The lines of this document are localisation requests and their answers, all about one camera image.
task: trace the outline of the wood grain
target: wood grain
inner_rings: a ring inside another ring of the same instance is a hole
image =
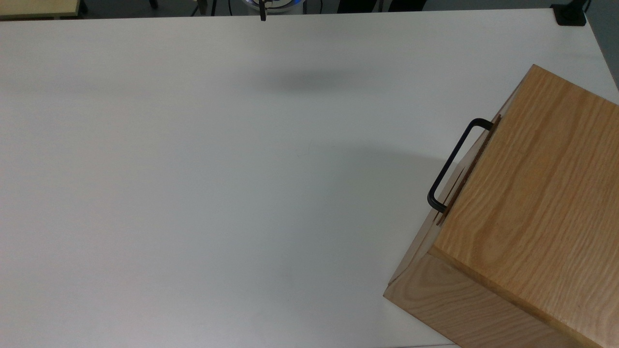
[[[619,107],[534,66],[430,253],[586,347],[619,347]]]
[[[77,15],[79,0],[0,0],[0,18]]]
[[[461,347],[579,347],[430,254],[398,277],[384,296]]]

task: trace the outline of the black object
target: black object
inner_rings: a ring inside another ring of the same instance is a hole
[[[552,11],[555,12],[556,23],[567,27],[583,27],[587,24],[587,19],[585,18],[584,13],[587,9],[589,9],[591,0],[589,0],[587,9],[583,11],[582,7],[586,2],[587,0],[572,0],[567,5],[550,5]]]
[[[445,162],[445,165],[443,166],[443,169],[441,169],[441,172],[438,174],[438,177],[436,178],[436,180],[432,184],[432,187],[430,188],[430,192],[428,192],[428,203],[430,203],[430,206],[432,208],[436,209],[440,213],[444,213],[445,210],[447,209],[447,206],[445,206],[443,203],[439,202],[435,198],[436,189],[438,188],[438,185],[443,180],[443,177],[445,176],[445,173],[447,173],[447,170],[449,169],[449,166],[454,161],[454,158],[456,157],[456,154],[458,153],[458,151],[462,147],[462,144],[466,140],[466,137],[469,135],[470,130],[473,129],[473,127],[475,127],[475,126],[482,127],[483,129],[486,129],[486,130],[489,131],[489,130],[492,129],[492,126],[494,126],[494,123],[492,123],[492,122],[490,122],[488,120],[485,120],[483,118],[476,118],[473,121],[471,121],[469,123],[469,125],[466,127],[466,129],[464,130],[464,133],[460,137],[460,140],[458,140],[458,143],[456,144],[456,147],[451,152],[451,155],[449,155],[449,158],[447,159],[447,162]]]
[[[383,11],[383,0],[378,3],[378,12]],[[389,12],[421,11],[426,0],[393,0]],[[340,0],[337,13],[369,13],[372,12],[376,0]]]
[[[267,7],[266,7],[266,0],[258,0],[259,4],[260,4],[260,20],[263,22],[266,22],[267,20]]]
[[[86,6],[86,2],[84,0],[79,1],[79,7],[77,8],[79,13],[88,13],[88,6]]]

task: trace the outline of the gray floor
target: gray floor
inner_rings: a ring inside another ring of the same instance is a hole
[[[84,18],[188,17],[196,3],[193,0],[158,0],[159,8],[151,9],[148,0],[86,0],[89,12]],[[242,0],[229,0],[233,15],[247,15]],[[308,12],[318,13],[321,0],[307,0]],[[335,13],[339,0],[322,0],[322,13]],[[213,0],[209,0],[210,13]],[[391,0],[385,0],[385,9]],[[568,0],[428,0],[424,11],[464,9],[548,8]],[[230,15],[228,0],[218,0],[215,15]],[[589,22],[600,45],[610,72],[619,86],[619,1],[592,0],[587,12]]]

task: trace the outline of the table leg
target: table leg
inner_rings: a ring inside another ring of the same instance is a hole
[[[201,15],[206,15],[207,6],[208,4],[206,3],[206,0],[197,0],[197,7],[200,9]]]

